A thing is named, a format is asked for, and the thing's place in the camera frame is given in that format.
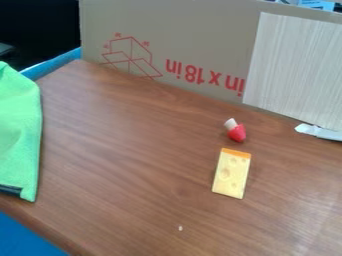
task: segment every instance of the green cloth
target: green cloth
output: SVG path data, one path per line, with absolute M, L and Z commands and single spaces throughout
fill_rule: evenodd
M 0 191 L 20 189 L 17 195 L 35 201 L 41 131 L 38 86 L 0 62 Z

